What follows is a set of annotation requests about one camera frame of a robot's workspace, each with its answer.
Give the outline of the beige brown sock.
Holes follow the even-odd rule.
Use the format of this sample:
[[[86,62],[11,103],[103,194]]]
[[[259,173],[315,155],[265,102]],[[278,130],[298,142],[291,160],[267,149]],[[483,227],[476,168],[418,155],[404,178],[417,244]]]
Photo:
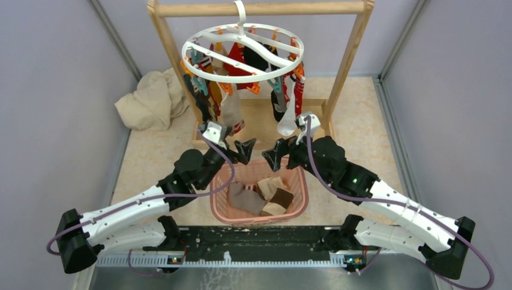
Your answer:
[[[284,185],[280,176],[262,179],[257,182],[257,192],[266,202],[260,216],[285,214],[292,205],[294,195]]]

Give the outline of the grey sock with striped cuff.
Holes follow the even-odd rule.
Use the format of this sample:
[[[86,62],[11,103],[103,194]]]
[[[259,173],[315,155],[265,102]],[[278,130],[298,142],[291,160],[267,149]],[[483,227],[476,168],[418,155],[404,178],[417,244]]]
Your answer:
[[[266,201],[257,192],[244,188],[244,185],[240,182],[230,184],[228,202],[232,208],[247,211],[257,216],[260,215],[266,205]]]

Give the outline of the red patterned sock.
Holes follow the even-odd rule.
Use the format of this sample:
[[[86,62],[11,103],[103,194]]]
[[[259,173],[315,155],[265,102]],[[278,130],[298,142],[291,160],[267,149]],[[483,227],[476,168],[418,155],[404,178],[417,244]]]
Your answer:
[[[304,82],[306,78],[296,78],[295,84],[293,87],[293,95],[295,99],[295,115],[299,116],[302,114],[302,101],[303,101],[303,93],[304,93]]]

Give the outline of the wooden hanger rack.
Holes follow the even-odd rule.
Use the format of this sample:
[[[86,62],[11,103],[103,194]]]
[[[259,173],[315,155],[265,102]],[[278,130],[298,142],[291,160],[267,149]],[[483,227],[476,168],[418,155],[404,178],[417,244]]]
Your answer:
[[[335,2],[258,2],[244,4],[234,1],[232,4],[160,4],[148,1],[147,10],[159,35],[162,45],[175,70],[180,84],[186,88],[185,73],[204,79],[227,83],[251,83],[254,88],[262,81],[283,76],[289,72],[299,74],[299,63],[304,58],[304,44],[299,37],[288,30],[266,24],[251,24],[247,16],[296,16],[296,15],[355,15],[356,19],[334,80],[328,99],[308,99],[306,104],[321,110],[320,133],[322,136],[334,136],[332,116],[348,77],[349,70],[357,53],[368,21],[374,8],[374,1],[335,1]],[[178,51],[174,37],[167,23],[168,18],[238,16],[236,24],[221,25],[202,30],[188,39],[181,51]],[[194,43],[198,37],[213,42],[230,41],[243,44],[260,53],[264,60],[279,67],[272,72],[264,72],[243,64]],[[195,49],[208,57],[220,60],[235,68],[247,72],[245,76],[218,76],[193,67],[187,59],[187,51]]]

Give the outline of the brown yellow argyle sock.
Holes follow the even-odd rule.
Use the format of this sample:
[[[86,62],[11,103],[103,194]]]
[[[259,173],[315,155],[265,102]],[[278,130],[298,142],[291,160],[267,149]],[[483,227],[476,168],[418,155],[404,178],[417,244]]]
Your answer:
[[[212,93],[210,92],[210,88],[208,87],[209,83],[207,80],[199,79],[199,83],[201,85],[206,85],[207,93],[205,94],[204,91],[197,87],[196,82],[193,80],[193,78],[188,75],[183,75],[184,82],[187,86],[188,91],[194,98],[194,104],[195,106],[200,110],[202,114],[202,121],[217,121],[218,115],[217,115],[217,105],[214,103],[212,97]]]

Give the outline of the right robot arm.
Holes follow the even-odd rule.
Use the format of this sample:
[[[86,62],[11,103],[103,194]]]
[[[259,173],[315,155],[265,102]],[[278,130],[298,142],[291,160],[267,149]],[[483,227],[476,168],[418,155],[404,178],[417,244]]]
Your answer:
[[[377,174],[348,161],[345,150],[331,137],[279,139],[263,158],[273,172],[288,157],[287,169],[300,167],[338,198],[376,211],[392,220],[391,225],[350,214],[336,238],[348,249],[387,248],[423,262],[431,271],[458,280],[469,250],[475,222],[438,214],[394,190]]]

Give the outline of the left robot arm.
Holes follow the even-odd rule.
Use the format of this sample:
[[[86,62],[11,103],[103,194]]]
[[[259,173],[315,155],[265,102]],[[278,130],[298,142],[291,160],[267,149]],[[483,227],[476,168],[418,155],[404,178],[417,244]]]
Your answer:
[[[101,210],[64,212],[51,240],[64,272],[80,272],[109,252],[177,248],[182,234],[169,213],[197,198],[196,190],[206,189],[224,164],[247,165],[256,142],[255,138],[235,141],[236,150],[218,144],[210,144],[206,153],[186,150],[171,174],[146,191]]]

